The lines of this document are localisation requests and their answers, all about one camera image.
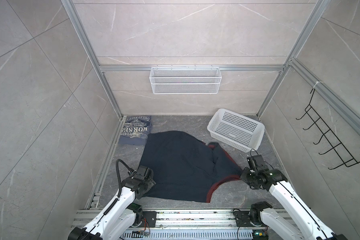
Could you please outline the dark navy tank top pile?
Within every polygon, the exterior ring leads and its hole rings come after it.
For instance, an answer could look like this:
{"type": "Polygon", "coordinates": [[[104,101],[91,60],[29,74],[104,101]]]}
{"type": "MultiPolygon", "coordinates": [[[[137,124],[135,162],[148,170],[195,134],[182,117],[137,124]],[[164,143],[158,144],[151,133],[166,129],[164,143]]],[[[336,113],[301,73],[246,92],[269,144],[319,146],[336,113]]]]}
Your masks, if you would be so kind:
{"type": "Polygon", "coordinates": [[[220,185],[242,173],[219,143],[180,131],[149,134],[140,164],[153,170],[156,183],[145,196],[176,201],[210,203],[220,185]]]}

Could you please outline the blue-grey tank top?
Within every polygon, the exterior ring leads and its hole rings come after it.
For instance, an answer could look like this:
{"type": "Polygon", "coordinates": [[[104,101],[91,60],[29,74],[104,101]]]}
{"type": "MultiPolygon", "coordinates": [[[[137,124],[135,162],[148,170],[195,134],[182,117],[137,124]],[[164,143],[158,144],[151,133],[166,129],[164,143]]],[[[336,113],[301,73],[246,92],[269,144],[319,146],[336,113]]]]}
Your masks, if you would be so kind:
{"type": "Polygon", "coordinates": [[[120,145],[144,146],[152,132],[151,116],[129,116],[123,125],[120,145]]]}

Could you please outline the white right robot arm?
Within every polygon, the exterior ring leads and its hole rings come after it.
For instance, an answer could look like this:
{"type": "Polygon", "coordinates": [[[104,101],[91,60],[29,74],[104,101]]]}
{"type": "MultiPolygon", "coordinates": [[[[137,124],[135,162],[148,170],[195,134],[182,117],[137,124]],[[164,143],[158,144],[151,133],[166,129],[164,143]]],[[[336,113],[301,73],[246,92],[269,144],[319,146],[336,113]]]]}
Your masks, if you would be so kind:
{"type": "Polygon", "coordinates": [[[294,221],[294,225],[281,217],[267,202],[251,206],[249,220],[254,226],[266,225],[284,240],[345,240],[324,224],[298,196],[279,170],[254,171],[245,168],[241,179],[255,190],[263,189],[274,196],[294,221]]]}

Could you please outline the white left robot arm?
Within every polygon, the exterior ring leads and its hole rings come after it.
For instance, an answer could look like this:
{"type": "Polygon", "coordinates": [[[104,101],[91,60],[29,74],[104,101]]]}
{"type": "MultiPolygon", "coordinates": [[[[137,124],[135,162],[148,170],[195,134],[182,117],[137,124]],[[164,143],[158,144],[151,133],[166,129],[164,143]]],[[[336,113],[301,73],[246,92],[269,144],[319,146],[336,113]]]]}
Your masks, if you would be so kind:
{"type": "Polygon", "coordinates": [[[83,228],[75,227],[69,240],[117,240],[132,226],[142,221],[142,207],[132,207],[154,185],[152,175],[133,175],[120,183],[121,189],[106,207],[83,228]]]}

